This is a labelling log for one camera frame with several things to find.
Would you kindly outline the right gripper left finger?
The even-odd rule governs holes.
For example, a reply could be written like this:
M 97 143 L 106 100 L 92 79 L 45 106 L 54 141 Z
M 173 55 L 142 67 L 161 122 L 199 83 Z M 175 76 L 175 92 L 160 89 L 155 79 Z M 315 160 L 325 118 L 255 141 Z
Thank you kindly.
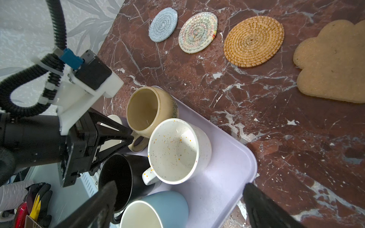
M 117 186 L 110 181 L 57 228 L 108 228 L 115 211 Z

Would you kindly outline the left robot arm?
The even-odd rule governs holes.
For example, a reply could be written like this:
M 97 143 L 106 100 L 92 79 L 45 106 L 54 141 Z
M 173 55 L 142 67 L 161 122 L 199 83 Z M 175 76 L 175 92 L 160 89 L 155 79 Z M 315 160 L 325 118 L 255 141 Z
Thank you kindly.
M 22 168 L 56 163 L 60 185 L 75 184 L 133 141 L 132 131 L 89 109 L 65 135 L 57 116 L 1 113 L 1 185 Z

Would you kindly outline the blue-grey round coaster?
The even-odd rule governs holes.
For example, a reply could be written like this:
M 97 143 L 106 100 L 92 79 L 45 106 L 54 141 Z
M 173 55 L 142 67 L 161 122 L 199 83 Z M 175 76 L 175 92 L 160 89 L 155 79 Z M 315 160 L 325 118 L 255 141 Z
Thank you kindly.
M 162 42 L 169 38 L 178 23 L 178 13 L 172 8 L 161 10 L 149 27 L 149 38 L 153 42 Z

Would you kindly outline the woven rattan round coaster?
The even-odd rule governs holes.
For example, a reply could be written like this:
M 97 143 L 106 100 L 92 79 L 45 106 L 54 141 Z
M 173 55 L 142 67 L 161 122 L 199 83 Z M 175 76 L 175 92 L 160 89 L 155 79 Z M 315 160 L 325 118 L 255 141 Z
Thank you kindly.
M 238 67 L 255 67 L 267 62 L 280 49 L 285 30 L 268 16 L 255 16 L 238 23 L 224 42 L 226 59 Z

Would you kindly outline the beige ceramic mug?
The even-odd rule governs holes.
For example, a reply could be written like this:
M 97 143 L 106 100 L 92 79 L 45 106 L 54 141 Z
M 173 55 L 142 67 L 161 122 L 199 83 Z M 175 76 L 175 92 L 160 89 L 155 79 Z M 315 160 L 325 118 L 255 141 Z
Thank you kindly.
M 177 102 L 169 93 L 157 87 L 139 88 L 131 95 L 126 109 L 126 119 L 134 137 L 128 148 L 132 152 L 142 151 L 161 122 L 178 117 Z

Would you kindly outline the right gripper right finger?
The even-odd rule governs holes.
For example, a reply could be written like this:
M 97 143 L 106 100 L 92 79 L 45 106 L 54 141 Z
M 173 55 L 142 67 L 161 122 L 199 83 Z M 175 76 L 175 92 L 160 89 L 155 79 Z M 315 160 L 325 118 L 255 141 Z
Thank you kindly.
M 245 185 L 243 199 L 253 228 L 304 227 L 252 183 Z

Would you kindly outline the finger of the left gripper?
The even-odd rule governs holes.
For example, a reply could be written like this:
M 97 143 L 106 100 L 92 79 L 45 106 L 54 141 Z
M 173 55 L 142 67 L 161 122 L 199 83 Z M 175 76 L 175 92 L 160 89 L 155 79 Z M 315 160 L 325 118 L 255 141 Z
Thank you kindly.
M 91 165 L 88 169 L 90 175 L 95 175 L 102 163 L 117 152 L 128 147 L 132 141 L 131 134 L 98 134 L 95 139 L 88 142 L 88 151 L 91 152 Z
M 102 140 L 132 140 L 132 130 L 104 116 L 95 109 L 89 109 L 87 112 L 95 125 L 98 138 Z

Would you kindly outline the white patterned round coaster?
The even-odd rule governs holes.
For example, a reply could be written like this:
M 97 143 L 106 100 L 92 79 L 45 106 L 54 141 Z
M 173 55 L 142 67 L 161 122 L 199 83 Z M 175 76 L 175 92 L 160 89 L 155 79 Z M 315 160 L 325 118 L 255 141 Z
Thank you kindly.
M 188 54 L 204 50 L 216 37 L 217 16 L 211 12 L 201 12 L 192 16 L 181 28 L 178 41 L 180 48 Z

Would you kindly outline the cork paw-shaped coaster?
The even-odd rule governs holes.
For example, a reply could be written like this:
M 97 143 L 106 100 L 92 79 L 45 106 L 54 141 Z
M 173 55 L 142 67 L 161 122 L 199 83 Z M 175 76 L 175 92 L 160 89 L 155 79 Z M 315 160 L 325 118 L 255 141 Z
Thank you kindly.
M 297 87 L 305 95 L 345 102 L 365 102 L 365 22 L 336 20 L 296 48 L 301 69 Z

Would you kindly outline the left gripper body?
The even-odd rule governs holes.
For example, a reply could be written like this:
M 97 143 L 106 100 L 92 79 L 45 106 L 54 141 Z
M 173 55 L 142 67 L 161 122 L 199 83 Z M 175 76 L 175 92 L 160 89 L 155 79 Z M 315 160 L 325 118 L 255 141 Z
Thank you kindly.
M 68 131 L 61 162 L 58 163 L 62 188 L 74 185 L 82 173 L 93 176 L 100 168 L 99 165 L 93 167 L 96 157 L 92 157 L 93 149 L 97 148 L 99 114 L 98 111 L 87 111 Z

